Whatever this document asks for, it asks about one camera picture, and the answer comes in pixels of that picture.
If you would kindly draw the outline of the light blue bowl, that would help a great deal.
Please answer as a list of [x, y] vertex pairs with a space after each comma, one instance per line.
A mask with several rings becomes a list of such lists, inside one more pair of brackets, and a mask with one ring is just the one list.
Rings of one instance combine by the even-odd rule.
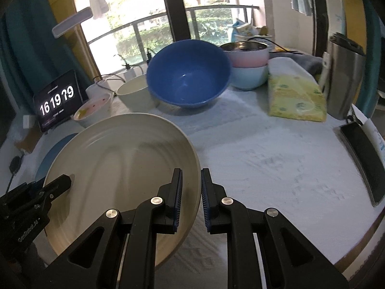
[[244, 91], [250, 91], [262, 86], [268, 79], [268, 66], [239, 68], [233, 67], [230, 84]]

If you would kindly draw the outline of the grey folded cloth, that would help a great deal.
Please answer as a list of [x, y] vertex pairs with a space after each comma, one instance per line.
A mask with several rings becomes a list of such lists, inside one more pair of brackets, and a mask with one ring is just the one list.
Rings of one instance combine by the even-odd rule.
[[269, 55], [270, 59], [279, 57], [291, 58], [312, 76], [321, 74], [322, 72], [322, 58], [320, 57], [315, 57], [304, 53], [288, 52], [271, 52]]

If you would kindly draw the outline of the tablet clock display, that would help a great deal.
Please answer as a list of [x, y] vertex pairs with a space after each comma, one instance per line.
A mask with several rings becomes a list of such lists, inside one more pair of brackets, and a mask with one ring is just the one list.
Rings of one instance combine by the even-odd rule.
[[41, 132], [68, 120], [83, 105], [76, 72], [67, 71], [33, 97], [34, 110]]

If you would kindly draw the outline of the white basket with items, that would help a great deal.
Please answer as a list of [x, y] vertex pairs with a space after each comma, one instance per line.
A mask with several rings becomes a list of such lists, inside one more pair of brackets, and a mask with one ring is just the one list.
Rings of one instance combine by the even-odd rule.
[[237, 20], [232, 25], [232, 33], [230, 36], [231, 42], [248, 40], [252, 37], [256, 37], [258, 40], [272, 40], [272, 36], [269, 34], [269, 30], [266, 26], [255, 27], [252, 24], [241, 20]]

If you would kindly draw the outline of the yellow tissue pack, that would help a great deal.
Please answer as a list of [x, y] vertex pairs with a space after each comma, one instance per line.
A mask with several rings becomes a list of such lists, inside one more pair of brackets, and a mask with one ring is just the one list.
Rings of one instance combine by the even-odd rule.
[[324, 122], [326, 99], [314, 77], [295, 60], [285, 57], [268, 61], [269, 115]]

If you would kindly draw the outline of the white toothbrush holder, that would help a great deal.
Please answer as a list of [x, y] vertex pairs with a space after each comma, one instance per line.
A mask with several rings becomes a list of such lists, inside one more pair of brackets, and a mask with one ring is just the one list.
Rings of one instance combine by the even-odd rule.
[[113, 94], [106, 80], [99, 80], [85, 90], [89, 99], [99, 97], [105, 93]]

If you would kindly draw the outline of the teal curtain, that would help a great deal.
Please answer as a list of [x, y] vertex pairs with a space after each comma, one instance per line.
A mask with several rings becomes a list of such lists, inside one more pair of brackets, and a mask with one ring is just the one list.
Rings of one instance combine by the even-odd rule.
[[60, 75], [74, 70], [82, 98], [91, 85], [57, 24], [48, 0], [13, 0], [1, 17], [1, 65], [18, 107], [34, 113], [33, 96]]

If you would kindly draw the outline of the stainless steel tumbler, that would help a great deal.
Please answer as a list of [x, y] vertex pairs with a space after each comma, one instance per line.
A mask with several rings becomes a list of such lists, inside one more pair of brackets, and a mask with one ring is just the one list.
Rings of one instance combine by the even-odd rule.
[[334, 33], [322, 56], [322, 72], [318, 85], [322, 90], [330, 116], [343, 120], [353, 103], [364, 75], [366, 55], [355, 41]]

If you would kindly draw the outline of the cardboard box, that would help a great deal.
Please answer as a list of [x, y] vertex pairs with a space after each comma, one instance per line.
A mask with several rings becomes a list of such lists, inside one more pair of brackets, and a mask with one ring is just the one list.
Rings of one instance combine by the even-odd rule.
[[34, 126], [28, 130], [26, 137], [19, 142], [15, 142], [14, 145], [23, 153], [30, 154], [35, 149], [41, 137], [42, 132], [40, 131], [40, 128], [38, 126]]

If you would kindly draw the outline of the cream ceramic plate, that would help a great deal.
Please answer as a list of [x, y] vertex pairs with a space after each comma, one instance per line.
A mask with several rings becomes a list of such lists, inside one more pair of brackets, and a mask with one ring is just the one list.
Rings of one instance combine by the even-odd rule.
[[61, 175], [69, 190], [53, 201], [45, 232], [57, 254], [110, 209], [133, 210], [183, 172], [180, 222], [173, 235], [157, 237], [156, 265], [169, 259], [187, 237], [200, 204], [200, 163], [185, 133], [149, 113], [102, 120], [78, 133], [53, 161], [46, 182]]

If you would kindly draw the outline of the large blue bowl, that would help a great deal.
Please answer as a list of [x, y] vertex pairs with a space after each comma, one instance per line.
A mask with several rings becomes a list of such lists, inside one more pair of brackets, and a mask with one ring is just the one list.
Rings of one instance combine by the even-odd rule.
[[182, 108], [199, 108], [219, 97], [230, 83], [232, 65], [218, 46], [180, 40], [159, 51], [146, 74], [149, 92]]

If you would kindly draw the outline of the cream white bowl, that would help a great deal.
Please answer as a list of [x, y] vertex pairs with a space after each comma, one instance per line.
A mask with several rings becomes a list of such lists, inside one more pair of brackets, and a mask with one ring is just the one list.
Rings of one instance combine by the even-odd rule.
[[158, 100], [149, 92], [145, 74], [121, 85], [117, 96], [132, 112], [148, 112], [159, 105]]

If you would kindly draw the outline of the black smartphone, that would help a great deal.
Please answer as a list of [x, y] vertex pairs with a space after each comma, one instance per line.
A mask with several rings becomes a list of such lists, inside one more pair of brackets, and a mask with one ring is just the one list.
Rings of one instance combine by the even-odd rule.
[[384, 199], [384, 164], [375, 146], [356, 122], [340, 126], [339, 130], [366, 184], [372, 205], [379, 205]]

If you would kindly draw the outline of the pink strawberry bowl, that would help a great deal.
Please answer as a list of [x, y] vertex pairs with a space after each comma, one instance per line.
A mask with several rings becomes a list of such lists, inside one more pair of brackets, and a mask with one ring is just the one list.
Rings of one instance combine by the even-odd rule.
[[73, 120], [87, 128], [112, 116], [113, 95], [103, 93], [82, 105], [73, 115]]

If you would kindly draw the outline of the white desk lamp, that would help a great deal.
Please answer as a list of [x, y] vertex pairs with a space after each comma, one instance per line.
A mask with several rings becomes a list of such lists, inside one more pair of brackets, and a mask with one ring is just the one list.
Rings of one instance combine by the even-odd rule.
[[55, 39], [63, 36], [67, 31], [74, 28], [75, 26], [85, 22], [86, 20], [93, 17], [93, 12], [90, 7], [86, 7], [81, 11], [75, 13], [74, 15], [69, 16], [62, 22], [58, 23], [51, 30], [52, 35]]

